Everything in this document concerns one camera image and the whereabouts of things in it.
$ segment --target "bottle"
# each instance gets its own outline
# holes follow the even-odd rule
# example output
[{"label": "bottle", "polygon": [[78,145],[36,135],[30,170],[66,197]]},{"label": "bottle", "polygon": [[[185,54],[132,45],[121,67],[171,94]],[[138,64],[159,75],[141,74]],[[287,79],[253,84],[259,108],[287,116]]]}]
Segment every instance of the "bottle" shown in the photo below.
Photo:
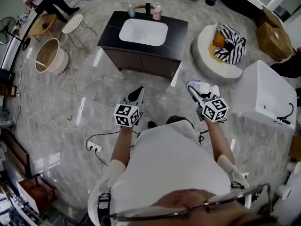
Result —
[{"label": "bottle", "polygon": [[156,4],[154,5],[154,11],[153,11],[152,18],[155,20],[160,20],[161,13],[162,13],[161,6],[156,2]]},{"label": "bottle", "polygon": [[135,7],[131,4],[130,1],[128,1],[128,9],[127,12],[129,14],[130,17],[135,17],[136,12],[135,12]]}]

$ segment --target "cardboard box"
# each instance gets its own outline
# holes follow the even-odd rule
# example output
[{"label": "cardboard box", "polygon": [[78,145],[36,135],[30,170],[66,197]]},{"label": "cardboard box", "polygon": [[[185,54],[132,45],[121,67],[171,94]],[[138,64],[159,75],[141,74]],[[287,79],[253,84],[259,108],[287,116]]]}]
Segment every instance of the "cardboard box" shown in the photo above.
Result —
[{"label": "cardboard box", "polygon": [[288,58],[293,53],[290,38],[282,28],[263,23],[256,30],[256,37],[259,49],[275,60]]},{"label": "cardboard box", "polygon": [[288,153],[290,157],[301,159],[301,137],[293,136],[291,149]]},{"label": "cardboard box", "polygon": [[268,23],[274,28],[283,28],[279,18],[264,6],[261,15],[255,22],[257,27],[260,27],[263,23]]}]

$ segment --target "eyeglasses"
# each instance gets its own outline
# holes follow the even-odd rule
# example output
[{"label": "eyeglasses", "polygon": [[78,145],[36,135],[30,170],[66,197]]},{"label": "eyeglasses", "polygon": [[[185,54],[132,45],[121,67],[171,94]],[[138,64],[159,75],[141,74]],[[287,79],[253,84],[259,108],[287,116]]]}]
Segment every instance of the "eyeglasses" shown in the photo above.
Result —
[{"label": "eyeglasses", "polygon": [[156,219],[175,218],[175,217],[187,218],[194,209],[204,207],[210,210],[211,207],[233,202],[236,201],[237,199],[259,192],[265,186],[267,186],[267,193],[269,197],[269,211],[271,215],[271,210],[272,210],[271,197],[270,197],[271,189],[270,189],[270,185],[268,183],[265,183],[265,184],[252,186],[242,190],[240,189],[233,190],[229,194],[214,196],[212,198],[209,198],[206,203],[190,209],[184,207],[165,208],[161,206],[149,206],[144,208],[125,210],[119,213],[114,213],[102,217],[101,225],[104,225],[105,219],[109,219],[109,218],[113,218],[120,222],[146,221],[146,220],[156,220]]}]

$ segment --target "black trousers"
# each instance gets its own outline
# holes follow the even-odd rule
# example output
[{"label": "black trousers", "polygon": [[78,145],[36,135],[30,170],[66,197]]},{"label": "black trousers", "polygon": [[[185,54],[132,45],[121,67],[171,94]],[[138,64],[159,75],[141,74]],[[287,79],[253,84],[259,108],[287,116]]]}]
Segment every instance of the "black trousers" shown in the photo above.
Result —
[{"label": "black trousers", "polygon": [[[294,55],[281,64],[273,64],[271,68],[281,76],[296,79],[301,76],[301,54]],[[301,106],[301,88],[297,88],[296,92],[297,97],[300,97],[297,100],[297,106],[299,107]]]},{"label": "black trousers", "polygon": [[60,11],[54,6],[57,5],[61,10],[63,10],[66,14],[71,15],[72,8],[65,3],[64,0],[43,0],[35,9],[37,14],[41,14],[43,11],[46,11],[49,14],[56,14],[58,19],[62,22],[66,23],[67,20],[64,16],[60,13]]}]

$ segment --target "white box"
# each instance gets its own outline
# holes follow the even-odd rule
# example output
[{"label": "white box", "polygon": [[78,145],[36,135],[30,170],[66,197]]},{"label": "white box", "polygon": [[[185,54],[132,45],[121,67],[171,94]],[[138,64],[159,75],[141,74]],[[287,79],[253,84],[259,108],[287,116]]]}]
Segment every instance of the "white box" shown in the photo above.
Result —
[{"label": "white box", "polygon": [[[277,119],[289,115],[292,109],[293,113],[286,119],[290,124]],[[284,78],[258,60],[248,66],[238,80],[232,112],[278,129],[294,130],[297,94]]]},{"label": "white box", "polygon": [[225,118],[228,108],[225,100],[218,98],[216,100],[207,101],[204,104],[202,114],[212,122],[215,122]]},{"label": "white box", "polygon": [[140,118],[139,107],[117,104],[114,119],[117,125],[132,127]]}]

